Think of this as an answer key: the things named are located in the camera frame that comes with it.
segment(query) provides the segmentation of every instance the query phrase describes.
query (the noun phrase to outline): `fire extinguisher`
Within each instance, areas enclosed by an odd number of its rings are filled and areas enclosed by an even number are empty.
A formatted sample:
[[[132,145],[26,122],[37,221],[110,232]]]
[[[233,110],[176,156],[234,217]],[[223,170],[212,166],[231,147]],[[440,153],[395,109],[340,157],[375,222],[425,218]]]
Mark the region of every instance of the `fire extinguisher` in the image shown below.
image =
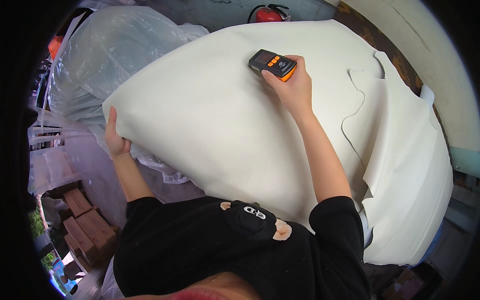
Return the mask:
[[[268,6],[267,5],[256,6],[248,16],[247,23],[250,23],[250,19],[252,18],[253,13],[259,7],[263,7],[263,8],[259,9],[257,11],[257,14],[255,15],[256,23],[290,21],[290,14],[288,12],[284,12],[281,9],[279,9],[280,7],[287,10],[288,9],[287,6],[280,5],[280,4],[269,4]]]

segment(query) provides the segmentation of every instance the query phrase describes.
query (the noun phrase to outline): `finger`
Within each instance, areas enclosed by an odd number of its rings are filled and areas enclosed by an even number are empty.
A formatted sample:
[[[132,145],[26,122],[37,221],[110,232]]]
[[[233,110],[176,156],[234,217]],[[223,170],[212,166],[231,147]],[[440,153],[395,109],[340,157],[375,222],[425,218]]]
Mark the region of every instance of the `finger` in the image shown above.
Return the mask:
[[[110,113],[108,115],[107,127],[105,128],[106,133],[111,133],[115,135],[117,132],[117,111],[113,106],[110,106]]]
[[[110,113],[108,114],[108,122],[115,123],[117,121],[117,110],[112,106],[110,106]]]
[[[267,81],[268,84],[271,85],[274,90],[276,90],[276,88],[283,83],[280,79],[278,79],[275,75],[273,75],[271,72],[267,70],[262,70],[262,75],[265,78],[265,81]]]
[[[289,60],[293,60],[297,63],[297,68],[299,70],[306,70],[305,68],[305,58],[300,55],[285,55]]]

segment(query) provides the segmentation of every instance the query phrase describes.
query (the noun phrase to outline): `hand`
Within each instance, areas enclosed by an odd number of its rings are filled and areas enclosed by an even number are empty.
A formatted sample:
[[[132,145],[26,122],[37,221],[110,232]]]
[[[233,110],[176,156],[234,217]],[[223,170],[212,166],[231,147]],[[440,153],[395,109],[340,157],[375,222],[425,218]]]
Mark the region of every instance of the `hand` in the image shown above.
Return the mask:
[[[278,94],[283,106],[294,119],[312,114],[312,79],[305,69],[305,59],[298,55],[286,55],[286,58],[296,61],[297,68],[286,82],[281,81],[267,70],[262,71],[265,80]]]
[[[130,156],[130,147],[132,142],[118,135],[117,130],[117,111],[110,106],[110,115],[108,116],[107,128],[105,129],[105,140],[110,150],[110,158],[116,160],[121,157]]]

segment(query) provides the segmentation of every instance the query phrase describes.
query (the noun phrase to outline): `moisture meter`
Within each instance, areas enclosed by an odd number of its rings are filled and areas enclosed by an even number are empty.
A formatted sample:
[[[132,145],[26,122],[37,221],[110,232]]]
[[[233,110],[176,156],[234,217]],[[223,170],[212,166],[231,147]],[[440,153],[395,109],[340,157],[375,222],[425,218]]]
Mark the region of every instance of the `moisture meter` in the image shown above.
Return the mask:
[[[257,71],[267,70],[285,82],[292,77],[297,63],[276,53],[261,49],[248,61],[248,65]]]

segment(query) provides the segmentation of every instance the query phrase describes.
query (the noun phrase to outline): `lips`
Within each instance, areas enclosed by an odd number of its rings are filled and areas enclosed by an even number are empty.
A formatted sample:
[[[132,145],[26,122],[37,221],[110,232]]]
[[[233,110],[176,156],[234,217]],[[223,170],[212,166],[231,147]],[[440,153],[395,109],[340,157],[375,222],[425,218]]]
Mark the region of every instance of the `lips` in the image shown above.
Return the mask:
[[[230,300],[208,288],[188,288],[171,295],[168,300]]]

